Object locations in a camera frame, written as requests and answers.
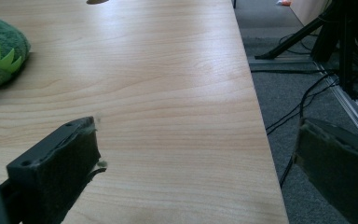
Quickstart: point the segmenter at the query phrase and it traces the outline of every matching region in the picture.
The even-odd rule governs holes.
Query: table surface
[[[229,0],[0,0],[32,44],[0,89],[6,165],[93,116],[108,162],[64,223],[287,223]]]

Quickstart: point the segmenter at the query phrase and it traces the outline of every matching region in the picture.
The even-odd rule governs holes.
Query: cable
[[[315,92],[312,95],[309,95],[308,97],[312,97],[310,99],[310,101],[304,106],[304,108],[308,107],[313,99],[319,95],[320,93],[328,90],[330,87],[336,86],[338,85],[337,81],[334,81],[331,85],[325,87],[324,89],[322,89],[321,91]],[[293,112],[295,112],[298,108],[300,107],[300,104],[298,104],[295,108],[293,108],[289,113],[287,113],[285,116],[283,116],[282,118],[280,118],[278,121],[275,121],[274,123],[270,124],[267,128],[266,131],[268,131],[269,129],[273,128],[271,131],[267,132],[267,135],[270,135],[271,133],[273,133],[275,130],[277,130],[279,127],[283,126],[283,124],[285,124],[287,121],[289,121],[290,119],[292,119],[293,117],[297,116],[299,114],[299,112],[295,113],[294,115],[290,116]],[[284,120],[285,118],[289,117],[288,119],[286,119],[283,123],[279,124],[278,126],[274,127],[275,125],[277,125],[278,123],[280,123],[282,120]]]
[[[282,38],[279,40],[279,45],[283,42],[284,39],[288,38],[288,37],[291,36],[291,35],[294,35],[294,34],[290,34],[290,35],[286,35],[286,36],[282,37]],[[302,42],[302,39],[300,40],[300,43],[301,43],[301,45],[302,45],[305,49],[312,50],[312,49],[307,48],[307,47],[304,45],[304,43]],[[293,51],[293,50],[290,50],[290,49],[287,49],[286,51],[287,51],[287,52],[294,53],[294,54],[299,54],[299,55],[307,55],[307,54],[310,54],[310,52],[297,52],[297,51]]]
[[[268,70],[268,69],[251,69],[252,73],[280,73],[280,74],[315,74],[315,73],[335,73],[336,69],[327,70]]]
[[[313,96],[312,96],[310,102],[309,102],[306,106],[304,106],[305,101],[306,101],[307,98],[309,97],[308,94],[309,94],[316,86],[318,86],[319,83],[322,82],[325,78],[330,77],[330,76],[332,76],[332,75],[334,75],[334,74],[332,73],[332,74],[326,74],[326,75],[324,75],[324,76],[321,77],[319,80],[317,80],[309,89],[306,90],[306,92],[304,93],[304,95],[303,95],[303,97],[302,97],[302,99],[301,99],[301,103],[299,104],[299,106],[300,106],[300,111],[299,111],[298,113],[299,113],[301,119],[304,117],[304,108],[305,108],[306,106],[310,105],[310,103],[312,102],[312,100],[314,99],[314,97],[315,97],[317,94],[320,94],[321,92],[327,90],[328,88],[337,85],[337,81],[334,81],[334,82],[333,82],[330,86],[328,86],[327,88],[324,88],[323,90],[321,90],[321,91],[319,91],[319,92],[317,92],[317,93],[312,94]],[[290,158],[289,162],[287,162],[287,165],[286,165],[286,167],[285,167],[285,169],[284,169],[283,175],[282,175],[281,178],[280,178],[279,184],[280,184],[281,188],[282,188],[283,183],[284,183],[284,180],[286,179],[287,175],[289,174],[289,172],[290,172],[292,166],[293,166],[293,158]]]

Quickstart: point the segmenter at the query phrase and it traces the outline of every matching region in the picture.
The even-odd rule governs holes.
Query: black device
[[[274,59],[295,43],[322,27],[310,57],[315,62],[327,62],[339,43],[339,85],[351,98],[353,92],[353,52],[358,49],[358,0],[333,0],[324,13],[304,26],[271,51],[256,59]]]
[[[358,136],[335,124],[300,121],[293,161],[350,222],[358,223]]]
[[[93,117],[76,119],[7,166],[0,223],[61,223],[86,185],[106,170]]]

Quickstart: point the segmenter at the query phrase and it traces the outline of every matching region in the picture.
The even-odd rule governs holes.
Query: gray carpet
[[[244,38],[248,58],[263,54],[278,44],[279,38]],[[294,50],[304,51],[297,45]],[[278,64],[251,66],[255,69],[300,69],[315,70],[310,63]],[[280,119],[301,100],[304,92],[320,77],[315,75],[252,73],[257,97],[266,127]],[[326,87],[323,82],[319,90]],[[328,90],[315,98],[314,102],[306,108],[305,117],[326,120],[335,123],[353,133],[358,134],[334,94]],[[296,142],[298,116],[289,120],[281,128],[268,136],[273,160],[278,177],[282,176]],[[345,218],[331,206],[321,194],[312,186],[307,177],[296,166],[286,178],[282,188],[282,195],[289,216],[290,223],[348,223]]]

